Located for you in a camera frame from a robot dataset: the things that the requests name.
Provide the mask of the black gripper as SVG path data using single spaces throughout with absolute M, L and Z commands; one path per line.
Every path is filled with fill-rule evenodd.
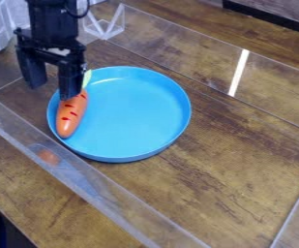
M 61 101 L 80 93 L 87 71 L 85 48 L 76 40 L 79 18 L 75 13 L 31 13 L 29 27 L 15 30 L 24 81 L 37 88 L 47 82 L 45 63 L 57 65 Z

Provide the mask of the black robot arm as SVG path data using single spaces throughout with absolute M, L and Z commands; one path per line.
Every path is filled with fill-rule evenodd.
M 16 28 L 16 55 L 21 76 L 35 89 L 47 82 L 45 64 L 59 69 L 60 100 L 75 97 L 81 90 L 85 72 L 85 46 L 76 40 L 76 0 L 24 0 L 27 3 L 29 28 Z

